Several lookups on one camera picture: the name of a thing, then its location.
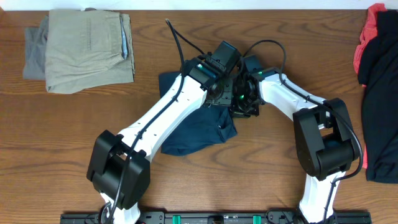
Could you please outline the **dark blue shorts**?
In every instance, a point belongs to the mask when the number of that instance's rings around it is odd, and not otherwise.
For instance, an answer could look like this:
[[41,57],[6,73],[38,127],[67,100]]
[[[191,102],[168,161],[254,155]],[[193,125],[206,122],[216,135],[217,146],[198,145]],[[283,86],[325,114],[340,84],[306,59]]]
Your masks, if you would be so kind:
[[186,156],[237,135],[227,107],[202,106],[187,116],[161,146],[161,153]]

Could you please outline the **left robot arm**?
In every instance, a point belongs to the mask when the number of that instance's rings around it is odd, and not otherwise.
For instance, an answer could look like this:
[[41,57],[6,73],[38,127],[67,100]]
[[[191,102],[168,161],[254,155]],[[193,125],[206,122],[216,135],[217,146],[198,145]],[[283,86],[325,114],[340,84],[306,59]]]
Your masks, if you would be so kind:
[[233,68],[242,61],[236,47],[223,41],[212,54],[183,63],[165,95],[118,134],[103,131],[93,146],[86,177],[106,204],[100,223],[135,223],[138,201],[150,184],[150,164],[162,143],[206,101],[231,96]]

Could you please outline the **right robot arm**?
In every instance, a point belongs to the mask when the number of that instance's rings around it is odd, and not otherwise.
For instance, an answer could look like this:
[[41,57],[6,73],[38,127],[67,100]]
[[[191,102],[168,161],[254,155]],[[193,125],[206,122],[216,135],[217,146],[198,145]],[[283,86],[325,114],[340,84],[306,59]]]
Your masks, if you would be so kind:
[[347,174],[352,162],[363,160],[345,103],[310,94],[281,69],[263,68],[253,55],[238,62],[233,93],[233,116],[258,116],[259,106],[268,103],[293,122],[297,158],[307,174],[294,222],[336,222],[338,185],[356,175]]

